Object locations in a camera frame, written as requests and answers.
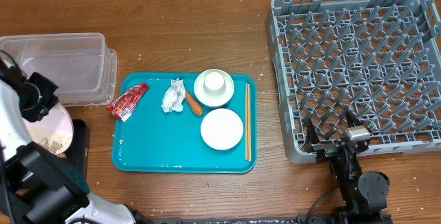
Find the large white plate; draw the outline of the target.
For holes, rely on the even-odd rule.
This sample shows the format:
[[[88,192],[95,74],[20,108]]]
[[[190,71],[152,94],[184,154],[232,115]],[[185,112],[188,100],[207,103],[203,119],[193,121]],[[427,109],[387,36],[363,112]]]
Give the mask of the large white plate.
[[[73,134],[73,122],[68,111],[60,104],[56,104],[49,114],[41,121],[29,122],[23,120],[28,131],[30,128],[45,128],[49,130],[64,131]]]

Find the red snack wrapper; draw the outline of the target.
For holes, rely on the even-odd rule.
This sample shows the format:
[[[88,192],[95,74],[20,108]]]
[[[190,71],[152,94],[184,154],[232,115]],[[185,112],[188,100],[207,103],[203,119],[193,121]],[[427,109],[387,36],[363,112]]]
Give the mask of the red snack wrapper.
[[[131,117],[138,102],[149,88],[149,85],[146,83],[139,83],[131,87],[119,98],[107,105],[106,110],[117,120],[126,122]]]

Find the white napkin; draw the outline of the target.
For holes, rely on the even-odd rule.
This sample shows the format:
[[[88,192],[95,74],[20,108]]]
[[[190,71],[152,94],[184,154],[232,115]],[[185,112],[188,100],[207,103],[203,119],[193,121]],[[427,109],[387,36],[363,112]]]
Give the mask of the white napkin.
[[[161,107],[165,113],[182,112],[185,99],[185,86],[182,79],[171,80],[171,86],[163,96]]]

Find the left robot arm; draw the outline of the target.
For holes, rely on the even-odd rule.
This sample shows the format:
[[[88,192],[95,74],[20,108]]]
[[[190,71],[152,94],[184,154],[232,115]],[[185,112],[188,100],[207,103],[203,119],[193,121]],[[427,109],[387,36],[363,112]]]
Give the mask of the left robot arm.
[[[1,63],[1,212],[12,223],[150,223],[91,193],[75,167],[35,143],[25,125],[58,103],[51,80]]]

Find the rice and nut leftovers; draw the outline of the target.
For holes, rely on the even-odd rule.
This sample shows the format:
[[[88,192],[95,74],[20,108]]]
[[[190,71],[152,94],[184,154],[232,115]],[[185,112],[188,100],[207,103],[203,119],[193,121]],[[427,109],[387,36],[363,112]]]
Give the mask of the rice and nut leftovers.
[[[35,143],[55,155],[63,154],[69,148],[73,138],[73,134],[69,132],[45,128],[30,128],[29,133]]]

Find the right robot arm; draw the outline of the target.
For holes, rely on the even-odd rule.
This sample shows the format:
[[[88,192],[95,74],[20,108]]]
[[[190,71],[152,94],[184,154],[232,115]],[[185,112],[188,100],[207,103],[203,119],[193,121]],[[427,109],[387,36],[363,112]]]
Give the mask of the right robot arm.
[[[392,223],[390,215],[384,215],[389,193],[389,177],[378,171],[363,172],[357,155],[368,150],[372,131],[352,112],[346,111],[348,128],[343,137],[335,142],[323,143],[312,121],[305,122],[307,133],[305,143],[308,152],[316,154],[316,162],[328,162],[337,185],[320,196],[309,208],[303,223]],[[330,215],[313,215],[315,207],[335,190],[340,190],[344,205],[332,209]]]

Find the orange carrot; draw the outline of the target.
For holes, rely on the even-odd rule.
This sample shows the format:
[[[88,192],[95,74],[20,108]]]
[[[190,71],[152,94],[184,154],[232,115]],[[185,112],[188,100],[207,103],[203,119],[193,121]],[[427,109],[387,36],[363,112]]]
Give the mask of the orange carrot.
[[[192,97],[192,95],[188,91],[185,92],[185,100],[187,101],[187,104],[196,116],[203,115],[203,109],[201,105]]]

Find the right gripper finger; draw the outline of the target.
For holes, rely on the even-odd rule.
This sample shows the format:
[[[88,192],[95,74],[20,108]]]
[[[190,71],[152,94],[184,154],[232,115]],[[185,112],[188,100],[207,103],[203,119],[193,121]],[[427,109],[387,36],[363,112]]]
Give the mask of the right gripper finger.
[[[347,110],[345,112],[345,117],[349,128],[354,128],[362,125],[361,121],[350,110]]]
[[[305,135],[305,143],[303,145],[304,152],[315,152],[315,147],[320,145],[320,139],[316,132],[316,127],[312,123],[311,119],[306,120],[306,135]]]

